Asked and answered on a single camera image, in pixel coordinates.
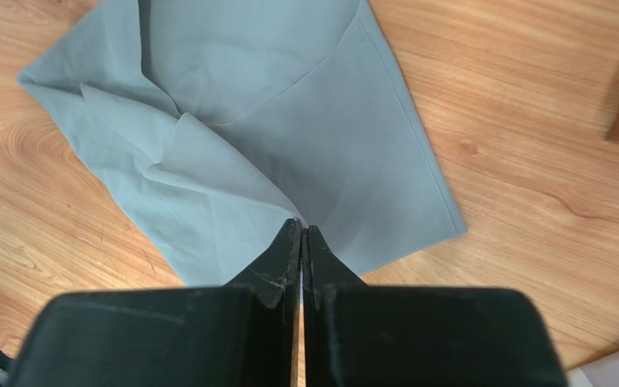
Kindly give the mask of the grey underwear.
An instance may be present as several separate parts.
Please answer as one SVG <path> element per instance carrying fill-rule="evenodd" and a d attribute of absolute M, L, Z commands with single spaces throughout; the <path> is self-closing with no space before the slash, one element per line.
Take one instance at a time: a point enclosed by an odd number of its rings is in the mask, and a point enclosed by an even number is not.
<path fill-rule="evenodd" d="M 358 274 L 467 231 L 365 1 L 103 1 L 17 81 L 186 285 L 289 218 Z"/>

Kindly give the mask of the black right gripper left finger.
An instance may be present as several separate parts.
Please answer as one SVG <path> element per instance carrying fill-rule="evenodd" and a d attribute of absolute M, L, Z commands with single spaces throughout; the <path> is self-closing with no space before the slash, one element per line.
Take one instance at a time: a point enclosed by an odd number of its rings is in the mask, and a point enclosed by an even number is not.
<path fill-rule="evenodd" d="M 301 224 L 219 287 L 66 293 L 9 386 L 295 386 Z"/>

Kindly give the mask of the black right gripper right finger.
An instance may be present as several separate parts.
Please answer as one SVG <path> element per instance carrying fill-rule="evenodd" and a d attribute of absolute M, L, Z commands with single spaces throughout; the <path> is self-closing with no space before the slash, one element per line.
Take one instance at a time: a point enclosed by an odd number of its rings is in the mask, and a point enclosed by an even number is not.
<path fill-rule="evenodd" d="M 368 285 L 316 226 L 302 236 L 309 386 L 565 386 L 538 309 L 514 289 Z"/>

